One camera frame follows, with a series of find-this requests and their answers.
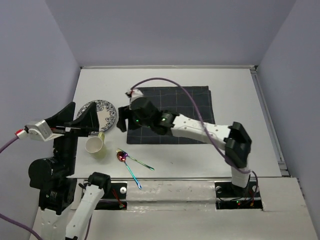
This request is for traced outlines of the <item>blue floral plate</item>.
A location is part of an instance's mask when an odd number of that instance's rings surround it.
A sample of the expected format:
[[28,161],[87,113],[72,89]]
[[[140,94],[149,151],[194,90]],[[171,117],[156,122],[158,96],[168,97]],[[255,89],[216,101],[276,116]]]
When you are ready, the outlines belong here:
[[98,99],[87,102],[80,108],[76,117],[78,118],[93,102],[96,103],[96,112],[99,121],[99,132],[105,132],[113,126],[117,118],[117,110],[109,101]]

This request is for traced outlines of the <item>pale yellow paper cup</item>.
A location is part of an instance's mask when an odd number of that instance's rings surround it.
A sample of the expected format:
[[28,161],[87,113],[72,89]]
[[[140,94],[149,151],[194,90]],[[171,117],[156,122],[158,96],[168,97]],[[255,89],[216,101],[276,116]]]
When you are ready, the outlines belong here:
[[85,150],[95,159],[102,160],[107,154],[105,134],[100,132],[97,136],[90,137],[85,143]]

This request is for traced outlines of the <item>dark checked cloth napkin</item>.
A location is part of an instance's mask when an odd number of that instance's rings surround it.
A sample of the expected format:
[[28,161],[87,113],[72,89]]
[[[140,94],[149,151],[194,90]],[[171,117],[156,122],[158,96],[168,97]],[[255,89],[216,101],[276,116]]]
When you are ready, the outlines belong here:
[[[215,117],[212,107],[212,95],[208,86],[186,86],[185,89],[196,103],[202,119],[214,124]],[[196,110],[186,93],[179,87],[140,87],[144,97],[150,100],[158,110],[169,110],[186,117],[198,120]],[[142,127],[128,130],[126,143],[129,145],[197,145],[198,140],[185,137],[157,135],[152,130]]]

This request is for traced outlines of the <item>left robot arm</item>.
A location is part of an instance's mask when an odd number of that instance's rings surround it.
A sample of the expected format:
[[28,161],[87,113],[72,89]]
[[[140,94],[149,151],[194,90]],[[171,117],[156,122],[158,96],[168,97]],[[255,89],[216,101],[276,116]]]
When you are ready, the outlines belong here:
[[52,117],[32,121],[24,128],[32,140],[53,141],[53,155],[34,160],[28,168],[29,185],[39,190],[43,240],[80,240],[98,202],[111,191],[109,175],[92,173],[83,198],[68,220],[77,187],[77,179],[72,175],[78,138],[88,137],[100,127],[95,102],[77,119],[74,119],[75,106],[71,102]]

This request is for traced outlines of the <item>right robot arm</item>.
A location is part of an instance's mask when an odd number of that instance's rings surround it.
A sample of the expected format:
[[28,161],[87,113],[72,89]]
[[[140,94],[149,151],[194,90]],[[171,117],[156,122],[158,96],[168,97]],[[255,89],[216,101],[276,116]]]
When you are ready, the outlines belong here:
[[241,123],[216,125],[169,110],[160,111],[145,97],[119,107],[118,114],[116,126],[122,132],[146,127],[159,136],[187,138],[212,144],[231,167],[231,192],[235,196],[242,196],[248,191],[251,174],[248,157],[252,140]]

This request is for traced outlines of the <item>iridescent fork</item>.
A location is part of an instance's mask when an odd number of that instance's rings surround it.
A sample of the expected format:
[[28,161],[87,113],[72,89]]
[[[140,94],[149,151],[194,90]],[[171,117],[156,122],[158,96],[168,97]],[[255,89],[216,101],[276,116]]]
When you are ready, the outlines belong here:
[[118,159],[120,162],[122,162],[122,163],[125,163],[127,159],[131,159],[131,160],[139,163],[140,165],[148,168],[148,169],[151,170],[151,171],[154,171],[154,170],[155,170],[153,167],[151,167],[151,166],[145,164],[144,162],[142,162],[142,161],[140,161],[140,160],[137,160],[136,158],[130,156],[127,152],[125,152],[124,150],[122,150],[122,149],[120,149],[120,148],[118,148],[118,149],[116,150],[116,157],[117,157],[117,159]]

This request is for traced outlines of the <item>iridescent spoon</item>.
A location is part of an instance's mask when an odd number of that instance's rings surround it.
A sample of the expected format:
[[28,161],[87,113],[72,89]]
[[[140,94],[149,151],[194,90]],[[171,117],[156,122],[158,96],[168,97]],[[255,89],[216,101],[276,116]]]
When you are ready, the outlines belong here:
[[124,163],[124,165],[126,166],[127,170],[129,171],[130,175],[132,176],[133,180],[135,181],[137,187],[141,190],[142,186],[141,186],[140,182],[138,181],[138,179],[136,178],[135,174],[133,173],[133,171],[131,170],[131,168],[127,164],[127,161],[126,161],[127,155],[123,151],[118,151],[116,153],[116,157],[120,162]]

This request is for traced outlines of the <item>aluminium rail front edge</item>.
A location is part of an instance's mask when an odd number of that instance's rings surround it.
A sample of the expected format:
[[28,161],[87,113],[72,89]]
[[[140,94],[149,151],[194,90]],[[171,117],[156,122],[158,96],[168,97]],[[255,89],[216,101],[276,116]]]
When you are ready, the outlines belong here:
[[231,177],[138,177],[138,181],[231,181]]

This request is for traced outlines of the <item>aluminium rail edge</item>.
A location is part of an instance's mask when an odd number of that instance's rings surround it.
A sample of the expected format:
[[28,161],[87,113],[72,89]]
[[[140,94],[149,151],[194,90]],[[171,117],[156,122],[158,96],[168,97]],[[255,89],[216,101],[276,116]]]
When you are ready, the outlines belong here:
[[284,155],[283,155],[283,152],[281,149],[281,145],[278,140],[278,136],[277,136],[277,133],[276,133],[273,121],[272,121],[272,117],[270,115],[270,111],[269,111],[269,108],[268,108],[268,105],[267,105],[267,102],[266,102],[266,99],[265,99],[265,96],[264,96],[264,93],[263,93],[263,90],[261,87],[257,68],[258,68],[258,66],[254,65],[253,67],[251,67],[249,69],[250,74],[251,74],[251,78],[252,78],[252,81],[255,86],[255,90],[256,90],[256,93],[257,93],[257,96],[258,96],[258,99],[260,102],[260,106],[261,106],[261,109],[263,112],[264,120],[266,122],[266,126],[268,129],[268,133],[270,136],[272,147],[275,152],[275,156],[277,159],[279,170],[281,172],[281,176],[286,177],[286,178],[290,178],[291,174],[290,174],[289,169],[287,167],[287,164],[285,162],[285,158],[284,158]]
[[231,177],[138,177],[138,181],[231,181]]

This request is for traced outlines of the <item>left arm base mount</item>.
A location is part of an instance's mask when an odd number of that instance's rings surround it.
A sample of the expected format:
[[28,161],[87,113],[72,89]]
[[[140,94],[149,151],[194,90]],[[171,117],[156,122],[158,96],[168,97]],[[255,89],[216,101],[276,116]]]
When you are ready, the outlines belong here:
[[79,183],[82,190],[78,207],[95,210],[120,211],[127,209],[126,192],[121,192],[125,186],[114,187],[110,181]]

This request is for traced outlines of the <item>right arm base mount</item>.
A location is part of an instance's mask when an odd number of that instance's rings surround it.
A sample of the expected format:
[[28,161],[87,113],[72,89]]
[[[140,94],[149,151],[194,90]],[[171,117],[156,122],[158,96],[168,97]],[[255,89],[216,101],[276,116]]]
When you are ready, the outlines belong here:
[[250,181],[246,188],[235,186],[229,181],[216,182],[215,195],[217,210],[263,209],[255,181]]

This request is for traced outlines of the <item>aluminium rail right edge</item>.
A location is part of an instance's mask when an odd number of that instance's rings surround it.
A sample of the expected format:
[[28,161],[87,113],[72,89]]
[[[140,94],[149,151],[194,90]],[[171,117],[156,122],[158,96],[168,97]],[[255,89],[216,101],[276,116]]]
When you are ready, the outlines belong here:
[[283,152],[281,149],[281,145],[278,140],[278,136],[277,136],[277,133],[276,133],[273,121],[272,121],[272,117],[270,115],[270,111],[269,111],[269,108],[268,108],[268,105],[267,105],[267,102],[266,102],[266,99],[265,99],[265,96],[264,96],[264,93],[263,93],[263,90],[261,87],[257,68],[258,68],[258,66],[254,65],[253,67],[251,67],[249,69],[250,74],[251,74],[251,78],[252,78],[252,81],[255,86],[255,90],[256,90],[256,93],[257,93],[257,96],[258,96],[258,99],[260,102],[260,106],[261,106],[261,109],[263,112],[264,120],[266,122],[266,126],[268,129],[268,133],[270,136],[272,147],[275,152],[275,156],[277,159],[279,170],[281,172],[281,176],[286,177],[286,178],[290,178],[291,174],[290,174],[289,169],[287,167],[287,164],[285,162],[285,158],[284,158],[284,155],[283,155]]

